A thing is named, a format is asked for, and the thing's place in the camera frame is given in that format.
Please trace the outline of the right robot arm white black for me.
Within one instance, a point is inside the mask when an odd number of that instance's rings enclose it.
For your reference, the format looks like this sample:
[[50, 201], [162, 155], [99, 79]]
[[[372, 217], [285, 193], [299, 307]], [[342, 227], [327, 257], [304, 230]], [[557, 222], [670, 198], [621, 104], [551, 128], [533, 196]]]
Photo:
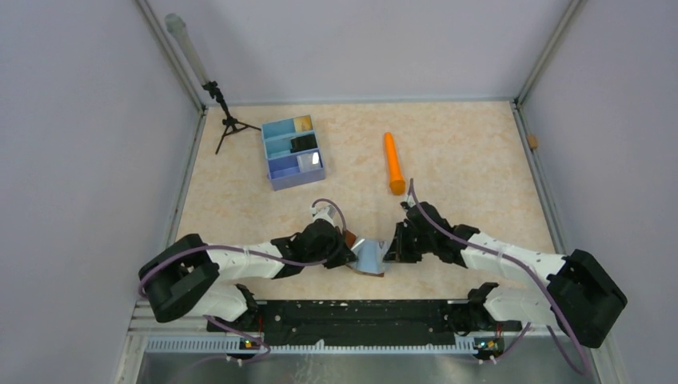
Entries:
[[547, 254], [502, 242], [476, 227], [450, 225], [428, 202], [403, 203], [385, 262], [417, 263], [424, 254], [484, 270], [523, 288], [485, 283], [470, 290], [469, 320], [480, 330], [498, 322], [559, 327], [585, 347], [599, 348], [628, 304], [612, 277], [587, 251]]

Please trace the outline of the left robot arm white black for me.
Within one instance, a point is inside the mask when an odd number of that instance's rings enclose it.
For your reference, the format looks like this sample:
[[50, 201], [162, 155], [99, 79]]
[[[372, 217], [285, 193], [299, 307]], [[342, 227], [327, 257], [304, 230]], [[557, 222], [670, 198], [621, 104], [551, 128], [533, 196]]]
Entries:
[[138, 271], [138, 293], [159, 323], [207, 316], [243, 331], [255, 323], [259, 306], [241, 280], [288, 278], [307, 267], [333, 269], [356, 260], [344, 234], [325, 219], [251, 246], [208, 244], [188, 234]]

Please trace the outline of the silver card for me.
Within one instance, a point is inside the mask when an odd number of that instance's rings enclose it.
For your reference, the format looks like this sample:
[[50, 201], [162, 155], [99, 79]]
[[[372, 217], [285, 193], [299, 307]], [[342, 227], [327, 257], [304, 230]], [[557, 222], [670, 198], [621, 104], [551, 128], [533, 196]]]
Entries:
[[318, 151], [299, 154], [297, 164], [301, 173], [312, 172], [322, 168], [321, 156]]

